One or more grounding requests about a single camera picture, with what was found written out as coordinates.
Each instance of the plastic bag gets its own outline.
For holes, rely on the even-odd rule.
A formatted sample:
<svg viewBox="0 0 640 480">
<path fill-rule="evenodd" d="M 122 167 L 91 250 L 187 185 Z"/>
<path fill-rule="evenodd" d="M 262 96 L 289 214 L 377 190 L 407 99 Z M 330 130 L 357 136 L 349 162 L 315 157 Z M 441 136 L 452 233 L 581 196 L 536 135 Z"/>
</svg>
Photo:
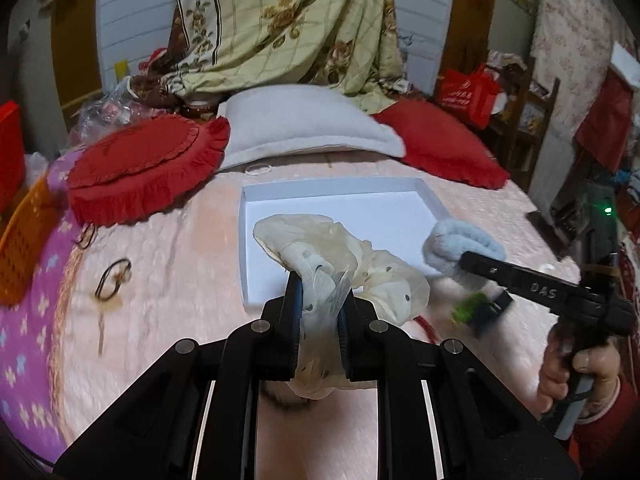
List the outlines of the plastic bag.
<svg viewBox="0 0 640 480">
<path fill-rule="evenodd" d="M 27 187 L 31 189 L 45 171 L 47 171 L 49 163 L 41 153 L 36 152 L 24 156 L 24 167 L 26 168 L 24 181 Z"/>
<path fill-rule="evenodd" d="M 388 251 L 375 251 L 327 216 L 274 215 L 256 223 L 264 251 L 302 279 L 298 367 L 289 386 L 295 394 L 322 399 L 334 388 L 375 387 L 344 375 L 336 319 L 349 291 L 369 300 L 378 318 L 396 326 L 418 316 L 429 301 L 425 277 Z"/>
<path fill-rule="evenodd" d="M 463 123 L 483 130 L 489 124 L 495 98 L 501 91 L 500 85 L 484 73 L 484 64 L 468 76 L 449 69 L 437 101 Z"/>
<path fill-rule="evenodd" d="M 108 95 L 82 104 L 78 124 L 69 133 L 69 144 L 93 144 L 128 124 L 163 113 L 140 104 L 129 87 L 130 77 L 124 78 Z"/>
</svg>

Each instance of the red cushion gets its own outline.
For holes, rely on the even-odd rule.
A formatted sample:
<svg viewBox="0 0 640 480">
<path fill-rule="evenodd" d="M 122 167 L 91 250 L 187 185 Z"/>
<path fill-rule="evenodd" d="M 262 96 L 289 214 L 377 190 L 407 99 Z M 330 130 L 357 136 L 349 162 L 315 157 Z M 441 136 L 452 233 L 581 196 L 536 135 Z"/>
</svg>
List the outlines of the red cushion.
<svg viewBox="0 0 640 480">
<path fill-rule="evenodd" d="M 219 167 L 229 123 L 198 124 L 164 115 L 113 132 L 89 146 L 68 178 L 78 221 L 127 223 L 170 206 Z"/>
<path fill-rule="evenodd" d="M 500 189 L 509 178 L 472 131 L 431 103 L 401 99 L 373 118 L 402 137 L 402 162 L 409 166 L 488 189 Z"/>
</svg>

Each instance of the clear plastic bag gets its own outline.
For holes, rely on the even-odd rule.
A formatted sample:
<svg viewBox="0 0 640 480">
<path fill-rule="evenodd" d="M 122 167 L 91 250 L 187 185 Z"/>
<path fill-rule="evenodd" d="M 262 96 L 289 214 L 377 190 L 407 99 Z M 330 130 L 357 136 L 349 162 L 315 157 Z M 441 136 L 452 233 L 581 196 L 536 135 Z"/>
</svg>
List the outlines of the clear plastic bag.
<svg viewBox="0 0 640 480">
<path fill-rule="evenodd" d="M 254 238 L 302 279 L 298 368 L 289 383 L 294 393 L 321 399 L 334 388 L 374 387 L 351 383 L 344 375 L 336 329 L 342 304 L 353 288 L 373 304 L 378 318 L 401 326 L 427 306 L 425 277 L 388 251 L 373 250 L 369 241 L 358 240 L 327 216 L 274 215 L 256 223 Z"/>
<path fill-rule="evenodd" d="M 38 179 L 49 169 L 49 163 L 41 153 L 36 152 L 24 156 L 24 167 L 26 168 L 24 181 L 27 187 L 31 189 Z"/>
<path fill-rule="evenodd" d="M 93 102 L 85 102 L 78 112 L 78 124 L 69 133 L 69 144 L 93 144 L 124 126 L 162 113 L 137 101 L 124 78 L 109 94 Z"/>
</svg>

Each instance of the orange basket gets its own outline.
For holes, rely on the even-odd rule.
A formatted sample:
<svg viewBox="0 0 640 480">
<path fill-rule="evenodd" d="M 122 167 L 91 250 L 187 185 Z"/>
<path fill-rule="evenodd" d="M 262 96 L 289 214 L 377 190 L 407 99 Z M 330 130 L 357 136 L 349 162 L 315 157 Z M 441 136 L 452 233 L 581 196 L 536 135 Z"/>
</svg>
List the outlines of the orange basket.
<svg viewBox="0 0 640 480">
<path fill-rule="evenodd" d="M 0 304 L 14 305 L 25 295 L 62 212 L 45 174 L 22 199 L 0 240 Z"/>
</svg>

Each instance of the white tray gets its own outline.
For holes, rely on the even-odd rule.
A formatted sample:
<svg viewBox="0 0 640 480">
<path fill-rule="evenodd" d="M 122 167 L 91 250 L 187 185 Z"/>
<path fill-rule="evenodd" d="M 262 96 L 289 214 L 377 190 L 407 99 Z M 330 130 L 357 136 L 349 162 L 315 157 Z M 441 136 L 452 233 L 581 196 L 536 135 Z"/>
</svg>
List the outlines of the white tray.
<svg viewBox="0 0 640 480">
<path fill-rule="evenodd" d="M 439 273 L 424 262 L 422 246 L 438 220 L 450 214 L 420 178 L 361 177 L 289 180 L 244 186 L 238 215 L 242 302 L 248 312 L 284 293 L 287 273 L 254 239 L 258 220 L 275 214 L 329 216 L 356 238 L 370 240 L 421 270 Z"/>
</svg>

